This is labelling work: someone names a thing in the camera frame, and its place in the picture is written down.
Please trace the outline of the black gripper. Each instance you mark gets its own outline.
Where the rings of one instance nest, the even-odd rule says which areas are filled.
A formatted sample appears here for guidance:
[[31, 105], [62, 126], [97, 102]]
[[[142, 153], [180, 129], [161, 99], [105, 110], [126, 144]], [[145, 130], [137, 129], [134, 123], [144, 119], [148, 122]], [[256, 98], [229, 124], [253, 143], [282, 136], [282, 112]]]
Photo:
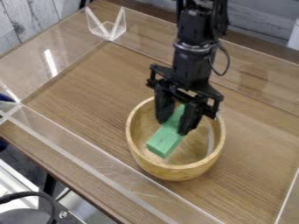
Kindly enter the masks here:
[[209, 84], [214, 71], [216, 43], [206, 48], [190, 49], [176, 43], [172, 66], [152, 64], [146, 86], [154, 92], [154, 118], [162, 124], [173, 114], [174, 102], [184, 105], [177, 132], [185, 136], [198, 125], [202, 116], [214, 118], [222, 94]]

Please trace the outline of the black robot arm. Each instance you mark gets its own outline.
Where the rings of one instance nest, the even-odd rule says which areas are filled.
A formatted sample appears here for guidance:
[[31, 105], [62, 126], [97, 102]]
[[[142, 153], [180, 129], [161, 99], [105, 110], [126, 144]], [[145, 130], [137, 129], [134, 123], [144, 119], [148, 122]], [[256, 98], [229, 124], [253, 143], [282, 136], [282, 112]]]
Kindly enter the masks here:
[[213, 119], [224, 95], [209, 84], [216, 73], [213, 60], [224, 47], [229, 15], [228, 0], [177, 0], [177, 36], [173, 42], [172, 65], [152, 64], [146, 86], [153, 89], [154, 118], [165, 123], [174, 103], [184, 105], [177, 133], [196, 129], [201, 118]]

